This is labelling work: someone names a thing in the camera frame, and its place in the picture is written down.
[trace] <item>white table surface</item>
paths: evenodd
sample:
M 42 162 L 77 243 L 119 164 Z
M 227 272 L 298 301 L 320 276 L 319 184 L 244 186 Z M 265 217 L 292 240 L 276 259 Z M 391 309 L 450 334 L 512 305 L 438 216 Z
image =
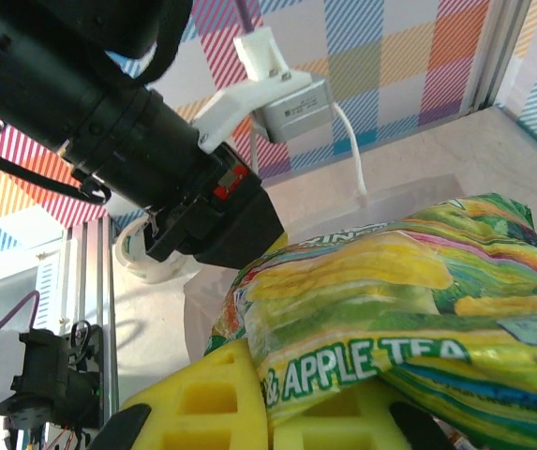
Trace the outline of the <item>white table surface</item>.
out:
M 467 195 L 498 192 L 528 205 L 537 229 L 537 143 L 489 109 L 392 142 L 362 156 L 369 192 L 454 173 Z M 351 159 L 268 187 L 284 223 L 337 205 L 355 193 Z M 188 364 L 183 285 L 199 266 L 147 286 L 114 260 L 120 401 Z

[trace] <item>yellow sponge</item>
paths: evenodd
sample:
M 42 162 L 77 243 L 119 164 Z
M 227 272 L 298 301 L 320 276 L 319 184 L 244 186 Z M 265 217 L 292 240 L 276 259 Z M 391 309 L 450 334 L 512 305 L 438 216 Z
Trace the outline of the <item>yellow sponge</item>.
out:
M 389 414 L 396 401 L 407 400 L 379 380 L 362 382 L 275 427 L 274 450 L 410 450 Z
M 247 341 L 231 342 L 131 397 L 151 406 L 132 450 L 267 450 L 260 381 Z

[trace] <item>white cable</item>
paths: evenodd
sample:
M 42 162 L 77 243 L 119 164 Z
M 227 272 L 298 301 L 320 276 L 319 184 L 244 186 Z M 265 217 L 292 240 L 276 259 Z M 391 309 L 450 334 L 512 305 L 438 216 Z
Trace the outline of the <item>white cable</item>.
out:
M 351 142 L 351 155 L 353 156 L 353 162 L 355 163 L 355 172 L 358 183 L 358 190 L 362 195 L 368 195 L 368 191 L 365 188 L 364 180 L 364 170 L 362 169 L 362 160 L 360 159 L 360 148 L 358 147 L 358 140 L 355 138 L 355 133 L 353 132 L 353 127 L 351 126 L 350 119 L 347 118 L 347 115 L 343 112 L 338 103 L 333 103 L 333 109 L 335 110 L 336 115 L 339 116 L 343 126 L 347 131 L 347 134 L 350 136 Z
M 260 173 L 260 164 L 258 163 L 258 133 L 253 127 L 253 124 L 249 124 L 249 156 L 251 157 L 251 170 L 255 174 Z

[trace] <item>snack bag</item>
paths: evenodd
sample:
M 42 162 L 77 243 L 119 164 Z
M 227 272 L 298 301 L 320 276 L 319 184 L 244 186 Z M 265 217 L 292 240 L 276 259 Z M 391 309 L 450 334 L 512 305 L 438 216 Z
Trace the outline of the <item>snack bag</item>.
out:
M 537 235 L 497 194 L 265 255 L 208 352 L 247 337 L 277 425 L 380 376 L 491 448 L 537 448 Z

